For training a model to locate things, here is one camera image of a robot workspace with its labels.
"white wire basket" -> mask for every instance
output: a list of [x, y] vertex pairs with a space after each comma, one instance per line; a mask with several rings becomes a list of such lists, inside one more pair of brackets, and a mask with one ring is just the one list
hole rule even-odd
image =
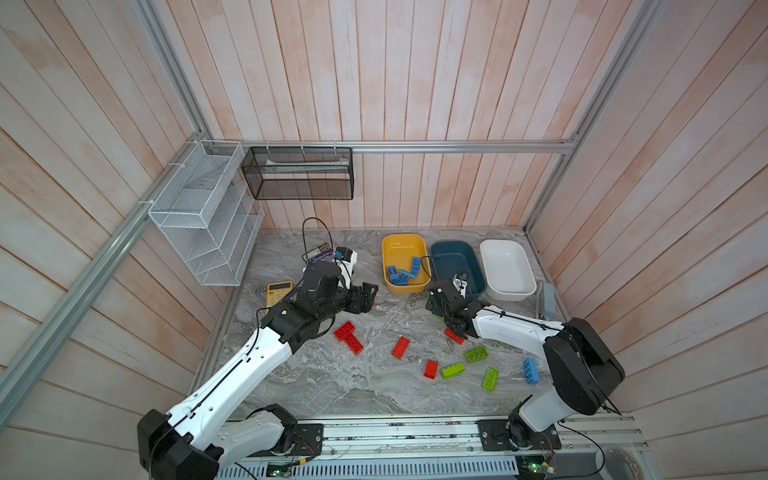
[[159, 227], [208, 228], [244, 157], [240, 142], [197, 142], [152, 204], [150, 217]]
[[242, 160], [238, 142], [198, 143], [150, 209], [202, 285], [240, 285], [264, 219], [261, 202], [251, 213], [254, 200], [245, 181], [230, 186]]

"yellow plastic bin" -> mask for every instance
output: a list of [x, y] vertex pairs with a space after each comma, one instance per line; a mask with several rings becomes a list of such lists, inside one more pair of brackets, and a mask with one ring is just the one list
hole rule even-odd
[[427, 255], [427, 246], [424, 239], [414, 233], [396, 233], [387, 236], [382, 242], [382, 257], [384, 258], [384, 281], [386, 287], [392, 293], [421, 293], [429, 285], [429, 275], [432, 271], [429, 269], [428, 259], [423, 259], [422, 269], [415, 279], [409, 279], [408, 285], [392, 285], [389, 282], [389, 274], [386, 267], [393, 266], [398, 271], [411, 271], [413, 257], [421, 258]]

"red lego brick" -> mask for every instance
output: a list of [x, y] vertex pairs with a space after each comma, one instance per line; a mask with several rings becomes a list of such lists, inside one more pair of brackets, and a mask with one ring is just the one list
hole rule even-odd
[[465, 339], [463, 339], [462, 337], [460, 337], [460, 336], [456, 335], [455, 333], [453, 333], [451, 331], [451, 329], [445, 329], [445, 334], [448, 336], [448, 338], [450, 338], [454, 342], [458, 343], [459, 345], [464, 345], [464, 340]]
[[333, 332], [333, 335], [336, 336], [336, 338], [343, 342], [344, 338], [346, 338], [347, 335], [355, 331], [355, 326], [352, 324], [352, 322], [347, 322], [344, 325], [341, 326], [337, 331]]
[[404, 336], [401, 336], [400, 340], [397, 342], [397, 345], [395, 345], [395, 349], [392, 351], [392, 356], [397, 360], [402, 360], [402, 356], [406, 354], [406, 350], [410, 344], [410, 340], [406, 339]]
[[424, 376], [427, 377], [428, 379], [434, 380], [435, 377], [437, 376], [438, 366], [439, 365], [437, 364], [437, 362], [433, 362], [432, 360], [429, 360], [427, 362], [427, 368], [424, 370]]
[[362, 343], [360, 343], [357, 337], [352, 333], [344, 337], [344, 343], [349, 345], [349, 348], [352, 349], [355, 355], [358, 355], [360, 352], [362, 352]]

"wooden plank wall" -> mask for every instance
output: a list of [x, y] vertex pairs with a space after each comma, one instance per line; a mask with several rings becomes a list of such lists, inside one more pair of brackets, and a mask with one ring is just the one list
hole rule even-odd
[[670, 2], [532, 234], [667, 478], [768, 475], [766, 27]]
[[[129, 2], [0, 2], [0, 367], [194, 128]], [[146, 478], [136, 423], [185, 397], [224, 291], [151, 227], [0, 435], [2, 478]]]
[[[215, 138], [569, 137], [639, 0], [157, 0]], [[551, 154], [356, 156], [352, 201], [267, 226], [522, 225]]]

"black mesh basket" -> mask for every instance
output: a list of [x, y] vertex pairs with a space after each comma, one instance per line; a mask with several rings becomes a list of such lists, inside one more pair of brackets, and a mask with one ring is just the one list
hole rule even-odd
[[251, 147], [243, 175], [258, 200], [352, 200], [352, 149]]

